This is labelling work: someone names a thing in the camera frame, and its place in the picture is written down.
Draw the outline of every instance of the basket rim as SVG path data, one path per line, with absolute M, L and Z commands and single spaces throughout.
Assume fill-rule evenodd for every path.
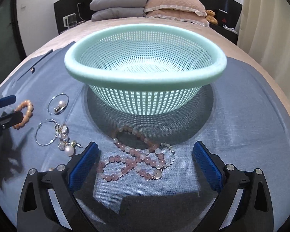
M 211 47 L 207 51 L 210 53 L 214 62 L 208 67 L 189 71 L 133 73 L 97 69 L 82 65 L 77 61 L 79 58 L 76 54 L 78 48 L 87 48 L 92 44 L 93 38 L 99 37 L 101 39 L 103 36 L 118 33 L 117 30 L 127 27 L 137 30 L 140 30 L 140 28 L 144 30 L 160 30 L 171 34 L 183 35 L 194 41 L 198 40 L 200 43 L 204 43 L 205 46 Z M 140 23 L 109 27 L 87 35 L 70 47 L 66 52 L 64 62 L 68 73 L 76 80 L 84 82 L 85 84 L 118 90 L 167 91 L 195 88 L 210 84 L 226 68 L 227 58 L 220 47 L 198 33 L 164 24 Z

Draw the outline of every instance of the gray pillow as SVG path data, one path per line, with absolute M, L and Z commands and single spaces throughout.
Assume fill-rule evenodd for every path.
M 144 8 L 109 8 L 94 13 L 91 17 L 91 21 L 94 22 L 106 19 L 143 17 L 144 15 Z
M 113 7 L 145 7 L 147 0 L 92 0 L 90 9 L 100 11 Z

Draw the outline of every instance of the beige bedspread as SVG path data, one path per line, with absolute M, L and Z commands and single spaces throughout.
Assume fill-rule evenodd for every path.
M 263 77 L 267 80 L 267 82 L 270 84 L 274 92 L 277 94 L 278 98 L 281 100 L 282 104 L 285 106 L 290 116 L 290 102 L 287 99 L 286 95 L 282 92 L 282 90 L 280 89 L 278 84 L 276 84 L 274 79 L 253 58 L 251 58 L 248 54 L 246 54 L 243 50 L 241 50 L 235 44 L 233 44 L 232 42 L 224 38 L 222 35 L 215 32 L 213 29 L 209 27 L 195 25 L 192 23 L 182 22 L 182 21 L 172 21 L 172 20 L 159 19 L 159 18 L 124 18 L 124 19 L 105 20 L 105 21 L 99 21 L 99 22 L 88 21 L 86 23 L 80 24 L 77 27 L 72 28 L 62 33 L 61 35 L 50 40 L 48 43 L 46 43 L 37 51 L 30 54 L 25 60 L 23 60 L 13 70 L 13 72 L 11 72 L 9 77 L 17 69 L 19 69 L 19 67 L 21 67 L 24 63 L 26 63 L 29 59 L 42 55 L 48 52 L 50 49 L 56 50 L 56 49 L 65 47 L 67 44 L 71 43 L 72 41 L 78 41 L 84 36 L 92 32 L 105 29 L 107 27 L 112 27 L 112 26 L 122 25 L 122 24 L 130 24 L 130 23 L 168 24 L 172 26 L 181 27 L 187 30 L 191 30 L 193 32 L 196 32 L 205 36 L 209 40 L 216 43 L 225 52 L 226 56 L 248 63 L 251 66 L 253 66 L 257 71 L 259 71 L 263 75 Z

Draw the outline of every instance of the orange beaded bracelet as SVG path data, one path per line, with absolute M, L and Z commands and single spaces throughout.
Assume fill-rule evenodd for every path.
M 13 126 L 14 129 L 18 130 L 19 128 L 23 127 L 29 121 L 29 118 L 32 116 L 33 104 L 31 103 L 30 100 L 23 101 L 14 111 L 21 111 L 25 107 L 27 107 L 27 112 L 24 115 L 22 122 Z

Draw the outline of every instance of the white ruffle trim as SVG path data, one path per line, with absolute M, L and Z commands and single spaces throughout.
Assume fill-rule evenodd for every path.
M 147 13 L 147 12 L 151 12 L 151 11 L 159 10 L 159 9 L 175 9 L 175 10 L 181 10 L 181 11 L 190 11 L 190 12 L 196 13 L 200 17 L 206 17 L 207 16 L 206 12 L 201 12 L 201 11 L 199 11 L 197 9 L 193 9 L 193 8 L 190 8 L 190 7 L 184 7 L 184 6 L 170 5 L 170 4 L 165 4 L 165 5 L 160 5 L 160 6 L 156 6 L 156 7 L 151 7 L 151 8 L 145 9 L 144 12 Z
M 169 20 L 174 20 L 174 21 L 184 21 L 184 22 L 191 22 L 194 24 L 198 24 L 201 26 L 209 27 L 209 22 L 207 23 L 202 23 L 196 20 L 190 20 L 190 19 L 184 19 L 184 18 L 177 18 L 177 17 L 170 17 L 170 16 L 165 16 L 165 15 L 154 15 L 154 16 L 146 16 L 147 18 L 162 18 L 162 19 L 169 19 Z

